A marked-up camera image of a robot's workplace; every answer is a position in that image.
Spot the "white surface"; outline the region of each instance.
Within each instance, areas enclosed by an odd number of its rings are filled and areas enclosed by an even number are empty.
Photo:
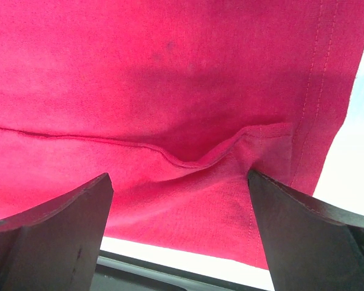
[[[364,215],[364,54],[352,90],[348,115],[335,137],[314,196]],[[228,259],[104,237],[101,249],[230,282],[273,290],[267,270]]]

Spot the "red garment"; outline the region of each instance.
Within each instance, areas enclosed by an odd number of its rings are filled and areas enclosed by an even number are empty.
[[[109,172],[106,235],[267,268],[256,167],[312,194],[364,1],[0,0],[0,218]]]

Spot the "red fabric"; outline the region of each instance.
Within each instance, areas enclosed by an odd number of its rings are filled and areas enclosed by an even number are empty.
[[[109,172],[106,235],[267,268],[251,167],[312,194],[364,1],[0,1],[0,218]]]

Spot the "red cloth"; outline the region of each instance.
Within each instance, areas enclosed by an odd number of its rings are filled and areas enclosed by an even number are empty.
[[[312,194],[364,1],[0,0],[0,218],[109,172],[106,235],[265,267],[246,173]]]

